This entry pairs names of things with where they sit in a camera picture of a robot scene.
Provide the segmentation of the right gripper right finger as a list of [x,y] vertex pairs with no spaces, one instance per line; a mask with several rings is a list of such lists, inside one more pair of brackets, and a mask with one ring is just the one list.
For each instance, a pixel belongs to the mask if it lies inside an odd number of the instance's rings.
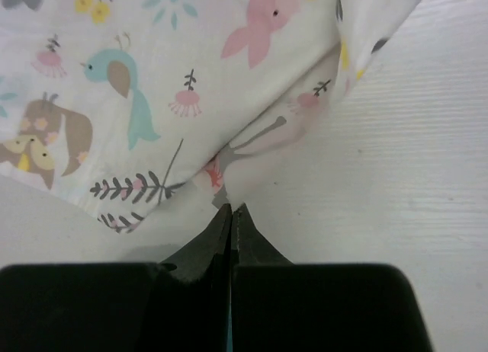
[[295,264],[246,206],[231,228],[235,351],[431,351],[406,275],[389,264]]

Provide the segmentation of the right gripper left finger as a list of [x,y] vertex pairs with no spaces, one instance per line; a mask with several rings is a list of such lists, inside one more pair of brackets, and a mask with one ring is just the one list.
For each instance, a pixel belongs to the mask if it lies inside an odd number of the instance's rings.
[[19,264],[1,271],[3,351],[225,351],[225,205],[159,263]]

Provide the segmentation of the animal print cloth napkin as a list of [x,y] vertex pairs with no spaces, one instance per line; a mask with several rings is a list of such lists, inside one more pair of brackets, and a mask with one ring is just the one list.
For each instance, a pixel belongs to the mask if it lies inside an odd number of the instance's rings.
[[239,202],[422,0],[1,0],[1,173],[132,232]]

